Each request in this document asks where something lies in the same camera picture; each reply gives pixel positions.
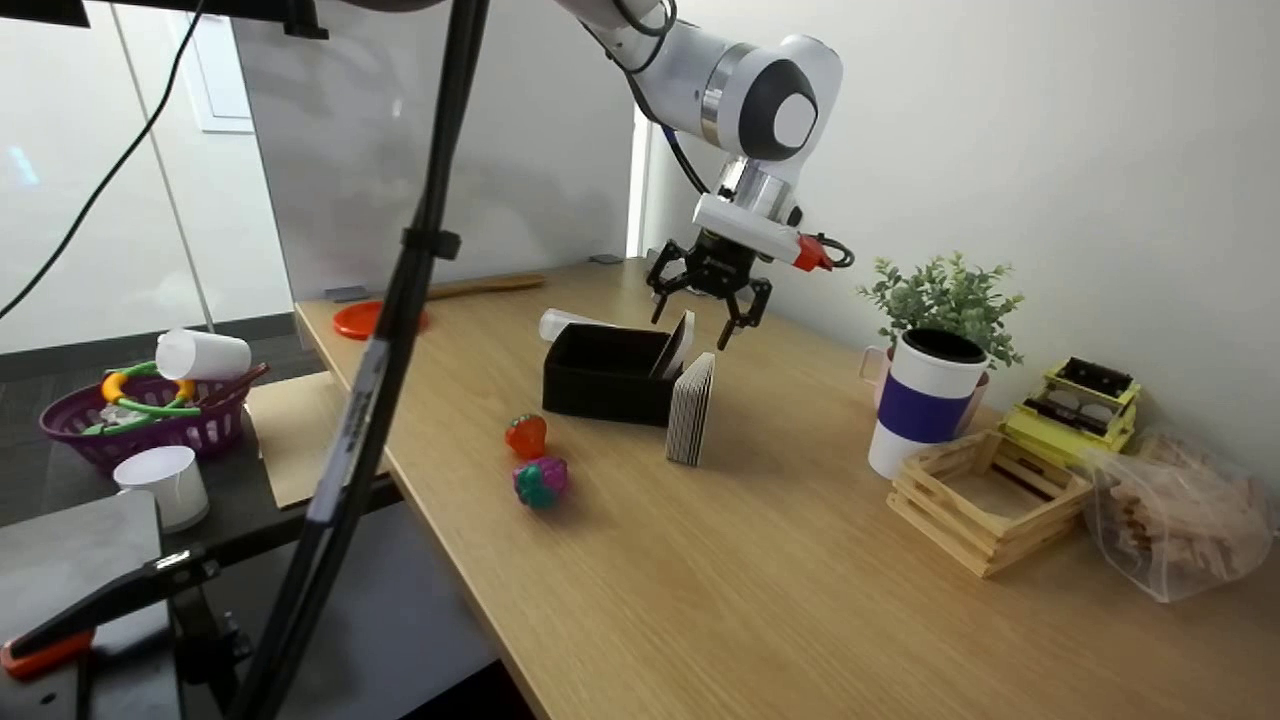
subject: wooden tabletop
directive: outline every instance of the wooden tabletop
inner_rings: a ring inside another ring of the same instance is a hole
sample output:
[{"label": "wooden tabletop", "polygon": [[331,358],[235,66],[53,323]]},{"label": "wooden tabletop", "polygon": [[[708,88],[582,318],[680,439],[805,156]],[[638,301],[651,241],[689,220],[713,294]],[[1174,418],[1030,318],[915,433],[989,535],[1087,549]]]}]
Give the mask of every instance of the wooden tabletop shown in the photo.
[{"label": "wooden tabletop", "polygon": [[[780,318],[718,358],[701,467],[658,427],[548,418],[573,497],[521,510],[502,426],[540,410],[544,310],[651,314],[636,266],[427,305],[388,444],[544,715],[1280,715],[1275,559],[1174,607],[1082,531],[977,579],[882,510],[861,358]],[[708,350],[724,310],[680,310]],[[331,310],[301,321],[353,386]]]}]

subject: wooden crate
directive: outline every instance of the wooden crate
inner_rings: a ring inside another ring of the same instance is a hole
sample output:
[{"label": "wooden crate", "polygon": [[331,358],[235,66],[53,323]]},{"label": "wooden crate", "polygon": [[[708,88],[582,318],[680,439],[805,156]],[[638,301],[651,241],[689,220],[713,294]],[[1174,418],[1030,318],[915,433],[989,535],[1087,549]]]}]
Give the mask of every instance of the wooden crate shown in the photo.
[{"label": "wooden crate", "polygon": [[1070,531],[1087,489],[995,427],[909,460],[888,510],[969,573],[995,576]]}]

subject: purple stripe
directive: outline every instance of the purple stripe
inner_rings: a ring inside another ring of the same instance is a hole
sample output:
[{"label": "purple stripe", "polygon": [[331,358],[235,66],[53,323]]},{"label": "purple stripe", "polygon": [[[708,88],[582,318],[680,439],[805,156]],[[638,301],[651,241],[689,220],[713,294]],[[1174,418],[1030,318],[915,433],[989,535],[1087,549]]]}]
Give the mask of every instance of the purple stripe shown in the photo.
[{"label": "purple stripe", "polygon": [[888,375],[879,397],[879,426],[915,444],[942,444],[957,437],[963,410],[969,397],[941,399]]}]

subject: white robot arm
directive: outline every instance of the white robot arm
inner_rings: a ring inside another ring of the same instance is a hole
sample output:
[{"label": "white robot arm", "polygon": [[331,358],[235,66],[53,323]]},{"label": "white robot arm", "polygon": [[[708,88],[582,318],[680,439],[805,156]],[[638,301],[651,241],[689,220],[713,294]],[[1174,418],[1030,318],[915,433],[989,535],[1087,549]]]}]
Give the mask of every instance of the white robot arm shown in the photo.
[{"label": "white robot arm", "polygon": [[[694,249],[669,245],[648,271],[658,310],[680,289],[727,301],[724,350],[734,328],[760,323],[770,294],[768,281],[753,281],[753,261],[780,258],[805,271],[853,266],[843,245],[795,230],[790,201],[841,94],[843,70],[826,46],[813,36],[789,36],[777,48],[727,46],[675,20],[675,5],[663,0],[561,5],[620,66],[636,106],[669,131],[675,162],[702,191],[691,213]],[[727,179],[702,187],[670,131],[734,156]]]}]

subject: white pot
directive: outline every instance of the white pot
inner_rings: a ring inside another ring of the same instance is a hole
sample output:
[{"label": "white pot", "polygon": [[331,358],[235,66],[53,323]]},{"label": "white pot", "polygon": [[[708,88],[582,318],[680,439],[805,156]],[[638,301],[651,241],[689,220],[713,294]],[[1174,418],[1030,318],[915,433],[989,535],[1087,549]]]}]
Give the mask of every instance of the white pot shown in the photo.
[{"label": "white pot", "polygon": [[893,482],[909,455],[957,439],[989,358],[950,334],[915,328],[893,350],[866,464]]}]

